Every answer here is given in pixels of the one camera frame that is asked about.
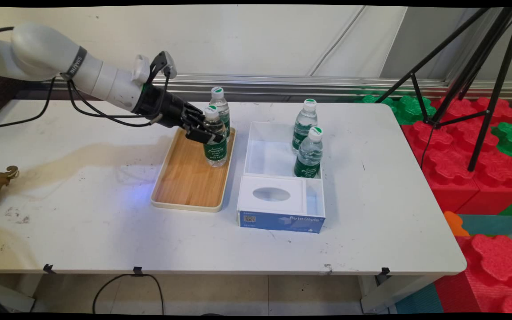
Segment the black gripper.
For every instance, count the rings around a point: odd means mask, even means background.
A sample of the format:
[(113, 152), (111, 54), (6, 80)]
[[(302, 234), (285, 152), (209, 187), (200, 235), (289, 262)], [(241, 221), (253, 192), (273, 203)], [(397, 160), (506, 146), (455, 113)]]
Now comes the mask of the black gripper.
[(199, 108), (155, 85), (143, 85), (133, 113), (144, 116), (152, 124), (167, 128), (179, 126), (185, 130), (187, 139), (201, 144), (224, 140), (222, 134), (213, 133), (202, 125), (205, 115)]

